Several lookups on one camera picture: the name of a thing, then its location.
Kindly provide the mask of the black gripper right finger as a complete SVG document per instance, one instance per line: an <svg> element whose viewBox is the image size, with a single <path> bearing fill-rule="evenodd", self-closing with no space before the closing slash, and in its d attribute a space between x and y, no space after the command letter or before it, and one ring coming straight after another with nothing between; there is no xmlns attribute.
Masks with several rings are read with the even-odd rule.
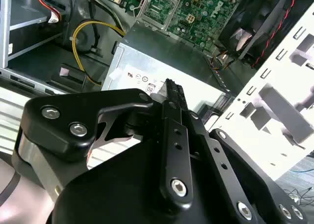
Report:
<svg viewBox="0 0 314 224"><path fill-rule="evenodd" d="M304 211L224 131L207 132L176 89L187 126L194 201L183 224L306 224Z"/></svg>

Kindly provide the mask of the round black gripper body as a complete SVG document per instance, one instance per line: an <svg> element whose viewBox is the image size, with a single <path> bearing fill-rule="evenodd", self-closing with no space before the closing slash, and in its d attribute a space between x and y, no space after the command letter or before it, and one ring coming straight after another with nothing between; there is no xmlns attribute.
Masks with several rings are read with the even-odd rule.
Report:
<svg viewBox="0 0 314 224"><path fill-rule="evenodd" d="M55 204L54 224L181 224L177 207L159 187L161 151L135 145L69 183Z"/></svg>

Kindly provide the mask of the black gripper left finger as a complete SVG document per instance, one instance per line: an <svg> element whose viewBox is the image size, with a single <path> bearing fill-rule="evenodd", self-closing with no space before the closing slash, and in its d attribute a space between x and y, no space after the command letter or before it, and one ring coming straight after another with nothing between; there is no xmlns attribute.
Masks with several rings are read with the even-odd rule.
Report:
<svg viewBox="0 0 314 224"><path fill-rule="evenodd" d="M37 179L57 200L71 181L135 145L161 151L159 187L177 207L193 199L188 131L177 84L166 80L155 98L133 89L29 100L13 153L18 173Z"/></svg>

